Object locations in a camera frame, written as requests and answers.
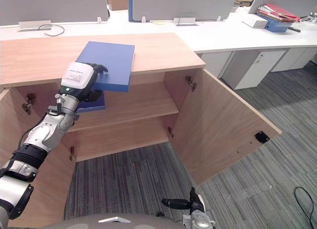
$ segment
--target cabinet top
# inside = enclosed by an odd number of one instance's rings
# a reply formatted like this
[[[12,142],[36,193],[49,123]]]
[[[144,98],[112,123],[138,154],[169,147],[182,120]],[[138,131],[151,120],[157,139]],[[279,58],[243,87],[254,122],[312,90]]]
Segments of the cabinet top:
[[[11,40],[1,42],[0,85],[9,88],[58,82],[88,41],[134,45],[133,74],[205,66],[174,33]]]

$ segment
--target wood grain panel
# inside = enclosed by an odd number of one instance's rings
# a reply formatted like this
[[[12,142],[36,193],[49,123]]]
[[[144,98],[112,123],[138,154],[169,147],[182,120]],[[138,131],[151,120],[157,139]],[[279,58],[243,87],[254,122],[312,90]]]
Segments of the wood grain panel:
[[[197,70],[192,69],[165,73],[164,84],[178,109],[182,108],[187,92],[190,89],[189,85],[185,81],[185,77],[191,76],[193,78],[196,74],[196,71]],[[162,116],[165,129],[167,129],[168,127],[173,129],[177,117],[178,114]]]
[[[259,131],[270,138],[281,131],[207,70],[198,71],[194,81],[171,142],[200,184],[260,147],[254,138]]]
[[[81,113],[69,132],[178,113],[163,82],[134,85],[129,92],[105,92],[105,102],[106,110]]]
[[[186,76],[194,78],[196,71],[197,70],[192,69],[165,73],[164,84],[178,109],[182,108],[183,102],[189,90],[189,85],[186,83],[185,78]]]
[[[160,117],[70,133],[76,139],[77,161],[167,142]]]
[[[148,73],[148,74],[135,74],[132,73],[130,85],[139,85],[145,83],[163,82],[164,72]]]
[[[15,88],[0,94],[0,164],[11,158],[23,132],[39,121],[35,111],[28,115],[22,108],[23,97]],[[34,192],[23,214],[10,221],[11,227],[41,227],[62,220],[75,162],[60,144],[47,157],[32,186]]]
[[[205,65],[173,33],[11,40],[1,43],[0,84],[16,87],[57,82],[88,41],[135,45],[133,72],[157,73]]]
[[[25,99],[24,103],[26,103],[27,94],[34,93],[36,95],[36,100],[31,111],[35,111],[40,117],[46,113],[49,105],[56,105],[55,94],[59,91],[56,83],[22,86],[16,87],[16,89]]]

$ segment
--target striped carpet floor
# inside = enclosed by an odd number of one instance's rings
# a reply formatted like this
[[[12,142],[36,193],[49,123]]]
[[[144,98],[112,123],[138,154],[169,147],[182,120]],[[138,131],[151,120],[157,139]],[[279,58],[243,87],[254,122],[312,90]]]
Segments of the striped carpet floor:
[[[283,134],[197,187],[207,214],[217,229],[308,229],[293,190],[302,186],[317,202],[317,66],[269,73],[237,93]],[[160,200],[188,198],[192,185],[169,143],[95,158],[76,164],[64,217],[162,211],[178,221],[185,212]]]

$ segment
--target cabinet hinge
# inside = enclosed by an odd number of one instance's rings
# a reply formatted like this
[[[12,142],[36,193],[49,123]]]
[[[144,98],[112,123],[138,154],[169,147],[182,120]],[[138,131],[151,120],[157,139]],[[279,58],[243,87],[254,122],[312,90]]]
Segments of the cabinet hinge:
[[[185,81],[190,86],[190,89],[193,92],[195,90],[196,86],[197,86],[197,83],[193,82],[193,78],[191,76],[186,76],[185,77]]]
[[[171,127],[167,127],[167,132],[168,132],[168,134],[169,134],[169,138],[172,139],[172,138],[174,137],[174,134],[173,134],[173,132],[172,132]]]
[[[70,161],[73,160],[74,154],[75,154],[75,147],[74,147],[74,146],[71,146],[71,147],[70,147],[70,155],[69,155],[69,157],[68,157],[68,159],[69,159]]]
[[[31,93],[26,95],[27,103],[22,104],[22,108],[25,110],[25,112],[28,113],[28,115],[31,114],[31,107],[34,105],[36,100],[36,95]]]
[[[270,140],[270,138],[262,131],[259,131],[254,137],[262,144]]]

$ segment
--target white drawer cabinet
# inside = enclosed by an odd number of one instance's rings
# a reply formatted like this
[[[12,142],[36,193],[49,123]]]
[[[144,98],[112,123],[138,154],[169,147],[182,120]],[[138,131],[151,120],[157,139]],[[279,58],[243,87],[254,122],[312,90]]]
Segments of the white drawer cabinet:
[[[311,59],[311,61],[317,64],[317,54]]]
[[[215,77],[220,78],[220,73],[230,55],[231,52],[203,53],[201,59],[206,63],[206,69]]]
[[[303,68],[316,53],[317,47],[290,48],[271,72]]]
[[[306,47],[290,48],[271,72],[285,71],[292,68],[296,60],[305,52]]]
[[[235,90],[256,87],[284,52],[283,49],[238,51],[222,78]]]
[[[317,53],[317,47],[308,47],[291,66],[291,69],[303,68]]]

